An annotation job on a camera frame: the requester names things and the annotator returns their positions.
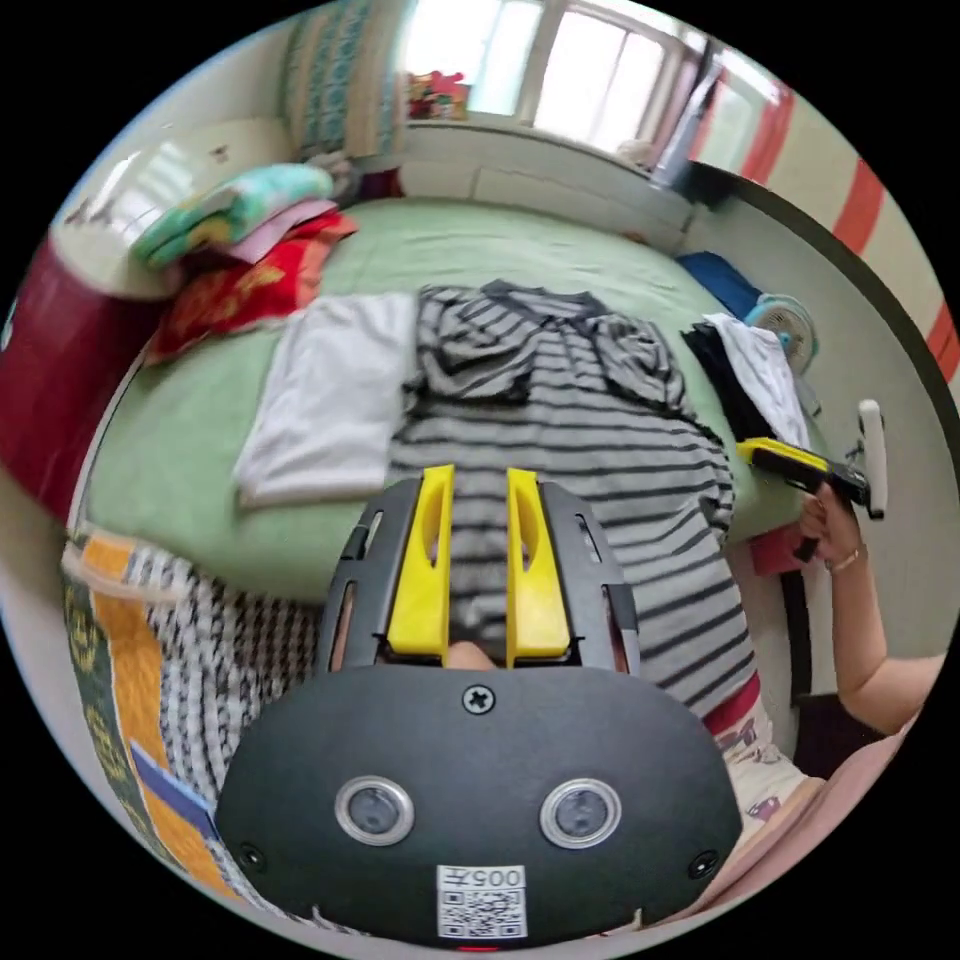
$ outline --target white handle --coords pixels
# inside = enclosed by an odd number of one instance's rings
[[[876,400],[860,401],[860,430],[863,434],[863,472],[870,484],[871,520],[882,520],[887,510],[887,443],[883,416]]]

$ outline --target curtain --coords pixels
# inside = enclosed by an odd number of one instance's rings
[[[697,53],[689,47],[684,47],[683,62],[677,72],[676,81],[674,82],[673,89],[670,91],[670,99],[663,112],[663,117],[657,126],[656,135],[653,138],[653,147],[650,154],[651,167],[656,167],[660,158],[663,156],[664,150],[666,150],[670,141],[673,139],[673,135],[677,130],[677,126],[686,110],[687,104],[690,102],[693,91],[697,88],[700,80],[703,79],[702,68],[708,50],[709,41],[703,53]]]
[[[657,186],[674,190],[691,200],[695,199],[689,194],[696,192],[696,172],[690,154],[700,124],[716,94],[717,83],[723,70],[721,52],[722,48],[715,40],[707,41],[696,75],[690,84],[691,93],[686,106],[651,177],[651,181]]]
[[[416,0],[338,0],[300,16],[281,68],[280,113],[301,157],[399,153],[403,44]]]

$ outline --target colorful blanket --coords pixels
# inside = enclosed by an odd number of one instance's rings
[[[177,295],[147,347],[146,365],[179,356],[211,336],[282,321],[320,289],[333,248],[357,230],[333,211],[290,230],[255,264],[201,273]]]
[[[131,252],[151,269],[162,270],[208,244],[239,243],[294,204],[325,200],[332,193],[330,174],[316,167],[278,163],[249,170],[168,210]]]
[[[243,729],[308,676],[321,608],[238,593],[92,528],[67,544],[62,567],[84,717],[134,829],[211,891],[284,916],[247,883],[212,813]]]

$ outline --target striped wall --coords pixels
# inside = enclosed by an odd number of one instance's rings
[[[693,159],[767,187],[862,257],[923,334],[960,407],[960,340],[916,234],[836,128],[784,84],[772,87],[725,69]]]

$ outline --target hand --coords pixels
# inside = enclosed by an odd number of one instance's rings
[[[817,556],[827,563],[842,563],[863,547],[853,509],[840,500],[828,483],[820,487],[815,497],[806,497],[800,531],[804,537],[819,541]]]
[[[447,647],[447,667],[454,670],[496,670],[497,665],[468,640],[451,642]]]

